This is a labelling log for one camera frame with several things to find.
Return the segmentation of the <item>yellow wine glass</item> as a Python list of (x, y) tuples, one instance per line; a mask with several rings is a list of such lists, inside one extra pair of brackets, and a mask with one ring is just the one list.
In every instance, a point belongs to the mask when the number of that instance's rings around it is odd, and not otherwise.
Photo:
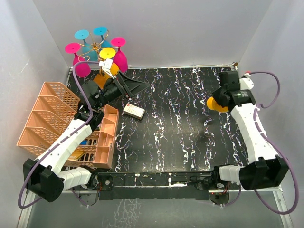
[(207, 107), (212, 111), (217, 111), (219, 113), (227, 113), (228, 108), (220, 106), (213, 97), (209, 97), (207, 100)]
[(105, 64), (103, 62), (109, 62), (111, 65), (109, 70), (113, 76), (118, 74), (119, 67), (116, 63), (114, 63), (114, 56), (116, 55), (116, 51), (114, 48), (104, 48), (99, 52), (99, 57), (100, 57), (100, 73), (102, 75), (106, 75), (106, 72), (103, 70), (103, 67)]

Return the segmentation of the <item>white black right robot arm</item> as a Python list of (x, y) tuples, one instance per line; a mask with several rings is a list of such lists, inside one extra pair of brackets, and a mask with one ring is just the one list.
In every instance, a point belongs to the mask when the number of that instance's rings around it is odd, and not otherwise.
[(271, 143), (257, 115), (257, 104), (251, 92), (254, 84), (248, 76), (240, 78), (237, 71), (219, 73), (219, 88), (207, 101), (210, 110), (228, 112), (233, 117), (245, 143), (247, 166), (220, 165), (213, 170), (212, 184), (223, 188), (228, 182), (245, 190), (277, 187), (288, 166)]

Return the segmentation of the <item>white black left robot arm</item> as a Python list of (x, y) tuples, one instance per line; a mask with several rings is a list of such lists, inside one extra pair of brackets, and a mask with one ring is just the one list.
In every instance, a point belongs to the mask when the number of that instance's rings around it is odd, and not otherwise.
[(89, 168), (62, 171), (62, 167), (80, 143), (102, 122), (105, 114), (101, 108), (121, 96), (134, 97), (149, 86), (148, 82), (131, 79), (121, 72), (107, 79), (103, 88), (92, 80), (78, 84), (81, 100), (77, 113), (66, 130), (43, 154), (35, 160), (27, 159), (24, 162), (22, 189), (35, 193), (47, 202), (55, 201), (62, 191), (79, 185), (94, 189), (98, 178)]

